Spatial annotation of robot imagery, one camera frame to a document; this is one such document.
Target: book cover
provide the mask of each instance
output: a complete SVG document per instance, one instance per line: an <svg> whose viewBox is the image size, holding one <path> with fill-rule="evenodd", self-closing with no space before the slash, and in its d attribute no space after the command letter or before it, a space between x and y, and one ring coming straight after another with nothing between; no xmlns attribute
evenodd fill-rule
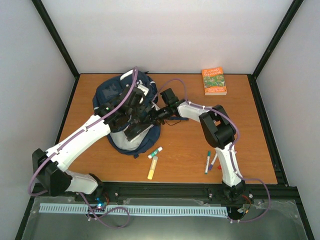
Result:
<svg viewBox="0 0 320 240"><path fill-rule="evenodd" d="M222 67L203 69L202 79L205 95L227 94L227 87Z"/></svg>

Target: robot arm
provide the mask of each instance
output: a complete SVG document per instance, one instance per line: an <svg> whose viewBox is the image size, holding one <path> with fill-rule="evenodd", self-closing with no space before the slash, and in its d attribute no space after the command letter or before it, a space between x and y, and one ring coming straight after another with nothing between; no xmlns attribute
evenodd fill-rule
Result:
<svg viewBox="0 0 320 240"><path fill-rule="evenodd" d="M216 110L219 112L224 113L224 115L228 116L222 106L216 106ZM189 118L194 121L197 121L201 123L202 129L204 136L207 140L207 142L214 147L215 152L218 155L220 165L221 165L221 170L222 170L222 181L229 187L236 186L241 182L241 179L236 175L233 166L232 166L232 160L230 157L230 145L232 142L235 140L234 139L234 130L232 126L227 123L220 123L223 126L218 125L216 126L217 120L221 121L220 116L217 116L215 113L206 110L206 109L201 109L198 107L195 107L191 105L190 103L183 102L177 107L177 111L179 115L183 118ZM227 142L221 142L221 134L222 131L220 130L221 128L224 128L222 131L227 132L227 134L230 134L231 136L227 137L227 142L230 141L229 143ZM235 147L233 146L231 149L232 153L232 159L236 168L236 171L239 175L240 171L238 168L238 164L236 161L236 154L235 154Z"/></svg>
<svg viewBox="0 0 320 240"><path fill-rule="evenodd" d="M112 99L112 102L118 105L128 91L129 87L123 91L124 94ZM51 196L58 196L63 192L83 192L97 197L103 194L103 183L94 174L80 174L68 168L92 144L111 132L117 132L133 115L137 115L137 112L134 114L133 112L141 107L141 100L147 94L146 87L142 85L133 87L127 100L112 115L104 118L115 108L113 104L107 102L95 109L94 115L65 140L45 152L37 149L32 154L34 172L44 161L48 161L40 170L37 179Z"/></svg>

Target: marker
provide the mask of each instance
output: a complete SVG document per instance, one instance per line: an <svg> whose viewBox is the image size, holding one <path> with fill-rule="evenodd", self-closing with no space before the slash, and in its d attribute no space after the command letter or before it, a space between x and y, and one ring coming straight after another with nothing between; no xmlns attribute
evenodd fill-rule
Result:
<svg viewBox="0 0 320 240"><path fill-rule="evenodd" d="M162 146L158 147L156 150L154 150L152 153L148 155L149 159L152 159L155 155L157 155L159 152L163 150Z"/></svg>
<svg viewBox="0 0 320 240"><path fill-rule="evenodd" d="M208 174L210 155L211 155L211 152L208 151L208 156L206 157L206 164L205 164L204 174Z"/></svg>
<svg viewBox="0 0 320 240"><path fill-rule="evenodd" d="M217 160L217 157L218 157L218 154L215 154L214 158L213 158L213 160L212 160L212 162L211 162L211 164L209 166L209 171L211 171L211 169L214 167L214 164L215 164L215 162Z"/></svg>

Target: glue stick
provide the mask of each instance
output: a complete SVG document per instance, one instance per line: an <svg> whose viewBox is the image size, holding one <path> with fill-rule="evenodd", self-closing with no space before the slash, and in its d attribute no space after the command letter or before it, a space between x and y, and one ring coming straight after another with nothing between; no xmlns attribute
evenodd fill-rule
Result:
<svg viewBox="0 0 320 240"><path fill-rule="evenodd" d="M158 147L155 151L153 151L152 153L150 153L148 155L149 159L152 159L155 155L157 155L159 152L161 152L163 150L162 146Z"/></svg>
<svg viewBox="0 0 320 240"><path fill-rule="evenodd" d="M153 176L154 176L156 165L157 165L157 161L158 161L158 157L154 156L152 158L150 170L149 170L148 177L147 177L149 180L151 180L153 178Z"/></svg>

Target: yellow glue stick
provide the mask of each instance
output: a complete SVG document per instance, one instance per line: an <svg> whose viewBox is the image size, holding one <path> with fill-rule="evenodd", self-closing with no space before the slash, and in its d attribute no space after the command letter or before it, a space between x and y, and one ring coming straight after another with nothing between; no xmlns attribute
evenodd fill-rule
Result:
<svg viewBox="0 0 320 240"><path fill-rule="evenodd" d="M152 158L150 170L149 170L148 177L147 177L149 180L151 180L153 178L153 176L154 176L156 165L157 165L157 161L158 161L158 157L154 156Z"/></svg>

